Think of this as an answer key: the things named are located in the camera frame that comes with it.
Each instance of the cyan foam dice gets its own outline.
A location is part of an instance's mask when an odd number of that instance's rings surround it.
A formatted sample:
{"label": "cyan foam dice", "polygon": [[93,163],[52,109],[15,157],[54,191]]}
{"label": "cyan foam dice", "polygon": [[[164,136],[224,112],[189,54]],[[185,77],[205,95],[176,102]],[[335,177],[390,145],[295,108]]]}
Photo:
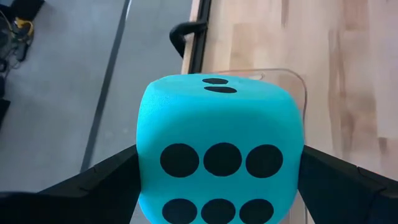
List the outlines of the cyan foam dice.
{"label": "cyan foam dice", "polygon": [[151,223],[278,223],[304,137],[293,98],[270,83],[172,75],[142,98],[139,203]]}

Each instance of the wooden surface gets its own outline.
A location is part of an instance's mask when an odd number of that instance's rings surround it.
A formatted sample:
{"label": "wooden surface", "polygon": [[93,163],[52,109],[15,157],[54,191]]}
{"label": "wooden surface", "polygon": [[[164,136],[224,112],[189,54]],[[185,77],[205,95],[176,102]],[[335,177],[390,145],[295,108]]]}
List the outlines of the wooden surface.
{"label": "wooden surface", "polygon": [[398,180],[397,24],[396,0],[212,0],[203,72],[299,73],[307,144]]}

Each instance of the black dot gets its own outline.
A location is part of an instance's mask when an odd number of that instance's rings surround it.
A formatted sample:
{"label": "black dot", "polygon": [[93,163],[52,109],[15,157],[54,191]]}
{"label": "black dot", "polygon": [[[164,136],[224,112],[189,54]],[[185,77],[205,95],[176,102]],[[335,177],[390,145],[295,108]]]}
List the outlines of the black dot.
{"label": "black dot", "polygon": [[235,206],[225,199],[214,199],[201,210],[202,219],[209,224],[229,223],[235,217]]}
{"label": "black dot", "polygon": [[274,207],[267,200],[254,199],[246,202],[239,211],[239,217],[246,224],[262,224],[274,214]]}
{"label": "black dot", "polygon": [[186,144],[167,146],[160,156],[163,170],[173,177],[188,177],[199,166],[197,152]]}
{"label": "black dot", "polygon": [[202,80],[205,83],[209,84],[227,84],[228,80],[222,79],[222,78],[205,78]]}
{"label": "black dot", "polygon": [[162,209],[163,217],[171,224],[188,224],[197,217],[197,207],[187,199],[173,199]]}
{"label": "black dot", "polygon": [[225,87],[225,86],[206,86],[205,89],[209,90],[209,91],[215,91],[217,93],[236,93],[237,92],[234,88]]}
{"label": "black dot", "polygon": [[278,172],[283,160],[283,155],[277,147],[261,145],[249,152],[246,169],[254,177],[266,178]]}
{"label": "black dot", "polygon": [[218,143],[206,151],[203,163],[208,172],[226,177],[234,174],[242,164],[239,149],[230,143]]}

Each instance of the foam dice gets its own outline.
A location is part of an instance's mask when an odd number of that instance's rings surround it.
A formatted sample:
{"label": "foam dice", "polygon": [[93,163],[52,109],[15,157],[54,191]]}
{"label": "foam dice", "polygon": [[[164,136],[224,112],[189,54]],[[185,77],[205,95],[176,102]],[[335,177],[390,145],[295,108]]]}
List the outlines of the foam dice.
{"label": "foam dice", "polygon": [[151,223],[278,223],[304,144],[285,90],[225,75],[172,75],[142,98],[139,204]]}

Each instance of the gray floor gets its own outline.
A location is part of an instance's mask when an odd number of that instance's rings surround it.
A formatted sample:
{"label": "gray floor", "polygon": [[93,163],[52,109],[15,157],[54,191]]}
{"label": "gray floor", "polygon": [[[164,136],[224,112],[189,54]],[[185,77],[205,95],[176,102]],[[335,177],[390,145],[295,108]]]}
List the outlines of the gray floor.
{"label": "gray floor", "polygon": [[[38,191],[79,172],[123,3],[47,0],[39,12],[28,58],[7,79],[0,191]],[[93,163],[135,143],[146,85],[180,71],[168,33],[190,5],[132,0]]]}

